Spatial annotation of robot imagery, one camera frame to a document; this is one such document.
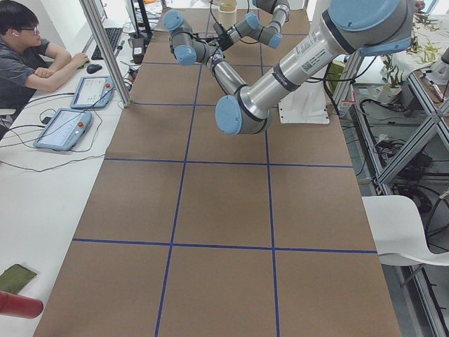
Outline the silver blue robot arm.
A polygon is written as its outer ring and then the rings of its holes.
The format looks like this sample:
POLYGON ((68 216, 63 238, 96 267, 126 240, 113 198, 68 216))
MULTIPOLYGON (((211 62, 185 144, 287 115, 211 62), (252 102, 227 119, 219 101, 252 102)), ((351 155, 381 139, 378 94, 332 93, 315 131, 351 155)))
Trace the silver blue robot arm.
POLYGON ((273 49, 279 47, 282 40, 281 30, 290 15, 289 1, 252 1, 252 5, 271 14, 271 21, 263 25, 257 14, 252 11, 248 11, 238 22, 236 11, 220 13, 221 21, 214 23, 213 29, 219 36, 219 45, 223 51, 245 37, 250 37, 255 43, 261 43, 273 49))
POLYGON ((194 35, 179 11, 169 10, 162 18, 178 63, 204 64, 226 93, 215 107, 215 121, 221 132, 229 135, 266 130, 271 122, 270 109, 337 56, 398 53, 411 43, 414 1, 331 1, 318 27, 249 86, 225 60, 224 50, 246 36, 277 48, 290 13, 288 1, 253 4, 272 15, 268 27, 249 12, 240 22, 223 29, 219 40, 211 44, 194 35))

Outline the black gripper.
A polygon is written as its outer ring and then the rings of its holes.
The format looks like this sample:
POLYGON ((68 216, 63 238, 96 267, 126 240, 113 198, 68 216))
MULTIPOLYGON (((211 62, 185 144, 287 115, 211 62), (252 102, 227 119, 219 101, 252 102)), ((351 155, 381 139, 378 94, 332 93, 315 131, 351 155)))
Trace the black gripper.
POLYGON ((239 33, 235 27, 230 27, 229 29, 225 29, 224 27, 220 27, 219 33, 219 46, 220 49, 228 49, 234 45, 236 41, 238 41, 239 33))

